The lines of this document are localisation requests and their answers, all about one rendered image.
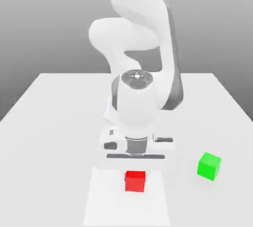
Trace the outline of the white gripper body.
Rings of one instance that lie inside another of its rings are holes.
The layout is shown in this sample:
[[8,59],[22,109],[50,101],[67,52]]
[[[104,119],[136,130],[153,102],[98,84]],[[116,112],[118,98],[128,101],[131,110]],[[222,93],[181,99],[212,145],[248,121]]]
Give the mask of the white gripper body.
[[96,167],[118,171],[171,172],[175,168],[175,151],[162,150],[135,156],[126,153],[98,151],[96,153]]

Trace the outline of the small red cube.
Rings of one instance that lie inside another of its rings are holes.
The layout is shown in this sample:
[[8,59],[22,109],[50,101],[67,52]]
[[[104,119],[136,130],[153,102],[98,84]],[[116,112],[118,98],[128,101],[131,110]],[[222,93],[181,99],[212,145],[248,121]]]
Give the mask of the small red cube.
[[126,171],[125,191],[144,192],[146,181],[145,171]]

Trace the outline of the small green cube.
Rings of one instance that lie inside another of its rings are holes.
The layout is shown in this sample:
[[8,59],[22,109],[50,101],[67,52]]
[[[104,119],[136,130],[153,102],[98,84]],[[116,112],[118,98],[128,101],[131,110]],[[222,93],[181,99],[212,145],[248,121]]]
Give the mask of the small green cube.
[[197,174],[214,181],[218,175],[221,164],[221,158],[205,152],[198,163]]

